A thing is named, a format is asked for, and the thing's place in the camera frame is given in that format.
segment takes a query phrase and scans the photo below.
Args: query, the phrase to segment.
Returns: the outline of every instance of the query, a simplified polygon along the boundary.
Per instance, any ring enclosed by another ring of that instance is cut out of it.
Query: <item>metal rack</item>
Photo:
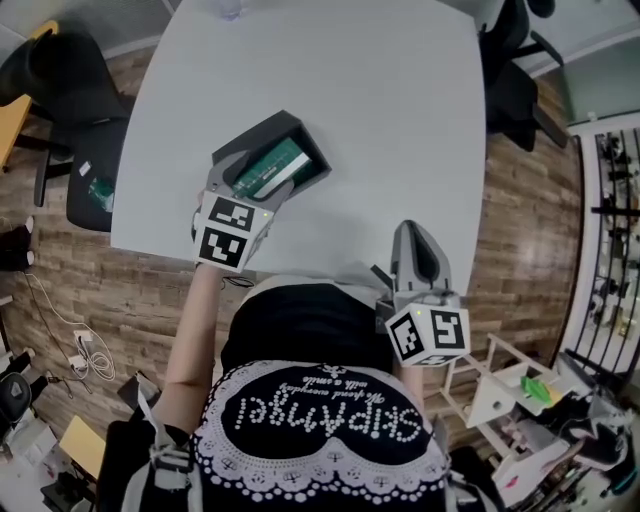
[[[600,205],[591,300],[567,352],[602,384],[621,391],[640,358],[640,132],[595,136]]]

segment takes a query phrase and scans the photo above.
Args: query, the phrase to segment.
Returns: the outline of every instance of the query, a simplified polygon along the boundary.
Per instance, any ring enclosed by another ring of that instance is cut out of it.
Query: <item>green object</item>
[[[106,212],[113,212],[113,183],[104,178],[93,178],[89,185],[89,197]]]
[[[302,170],[311,167],[310,164],[311,159],[287,138],[245,171],[233,184],[232,190],[237,197],[264,199],[288,179],[293,179],[298,185],[298,176]]]
[[[535,379],[530,379],[529,377],[522,377],[520,379],[520,387],[525,393],[531,395],[539,402],[542,402],[545,405],[553,404],[551,395],[549,394],[547,386],[545,386],[544,383]]]

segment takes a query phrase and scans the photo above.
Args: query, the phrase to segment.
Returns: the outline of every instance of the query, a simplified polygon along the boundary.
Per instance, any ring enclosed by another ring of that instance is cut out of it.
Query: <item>black office chair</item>
[[[67,218],[94,231],[111,230],[111,212],[89,195],[94,180],[115,188],[133,99],[121,96],[96,42],[77,30],[47,32],[23,43],[0,68],[0,105],[28,94],[54,123],[50,139],[68,154],[45,151],[34,189],[44,204],[47,181],[69,174]],[[88,171],[83,174],[84,166]]]
[[[531,12],[539,18],[550,18],[556,11],[556,0],[527,0]]]
[[[0,377],[0,444],[31,405],[31,387],[19,373]]]
[[[534,43],[522,46],[530,35]],[[539,106],[538,86],[513,59],[545,51],[561,66],[560,54],[537,32],[529,34],[524,0],[505,0],[494,28],[480,34],[487,131],[504,133],[525,151],[533,151],[536,131],[565,148],[568,135]]]

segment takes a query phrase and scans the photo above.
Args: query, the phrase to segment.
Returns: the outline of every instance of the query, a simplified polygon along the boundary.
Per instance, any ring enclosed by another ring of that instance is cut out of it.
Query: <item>white table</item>
[[[286,109],[309,129],[328,178],[286,202],[248,268],[333,275],[389,268],[393,232],[424,226],[466,292],[485,156],[473,20],[435,0],[256,0],[216,18],[184,0],[135,105],[111,244],[192,259],[190,222],[211,153]]]

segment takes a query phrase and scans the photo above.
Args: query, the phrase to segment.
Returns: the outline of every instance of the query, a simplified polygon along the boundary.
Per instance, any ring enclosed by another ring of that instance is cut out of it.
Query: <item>black box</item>
[[[243,172],[249,170],[253,164],[287,137],[290,137],[311,159],[308,169],[304,170],[302,176],[294,175],[292,178],[295,187],[290,197],[293,197],[325,178],[331,172],[331,167],[302,121],[286,110],[281,110],[265,119],[218,149],[211,155],[213,164],[220,163],[224,158],[234,153],[248,152],[245,158],[232,165],[224,173],[224,181],[231,187]]]

